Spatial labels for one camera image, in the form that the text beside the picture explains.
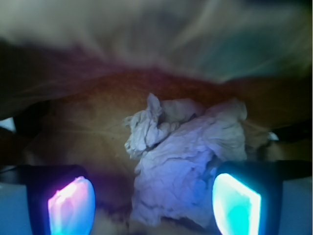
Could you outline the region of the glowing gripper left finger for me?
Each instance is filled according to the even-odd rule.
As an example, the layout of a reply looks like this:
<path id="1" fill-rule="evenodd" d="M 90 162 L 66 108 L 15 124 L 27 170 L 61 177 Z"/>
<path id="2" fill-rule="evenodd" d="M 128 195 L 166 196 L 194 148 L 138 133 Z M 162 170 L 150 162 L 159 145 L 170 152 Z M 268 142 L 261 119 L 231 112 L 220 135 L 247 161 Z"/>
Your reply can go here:
<path id="1" fill-rule="evenodd" d="M 35 235 L 89 235 L 95 190 L 79 165 L 27 166 L 29 216 Z"/>

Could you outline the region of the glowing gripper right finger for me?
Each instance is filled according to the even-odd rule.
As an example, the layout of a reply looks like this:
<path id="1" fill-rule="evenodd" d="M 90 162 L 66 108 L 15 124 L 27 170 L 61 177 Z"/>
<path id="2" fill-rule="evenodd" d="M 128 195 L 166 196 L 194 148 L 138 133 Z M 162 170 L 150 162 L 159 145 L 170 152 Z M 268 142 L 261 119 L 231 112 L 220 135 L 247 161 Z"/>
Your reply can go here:
<path id="1" fill-rule="evenodd" d="M 223 235 L 276 235 L 282 204 L 278 162 L 225 162 L 216 171 L 212 207 Z"/>

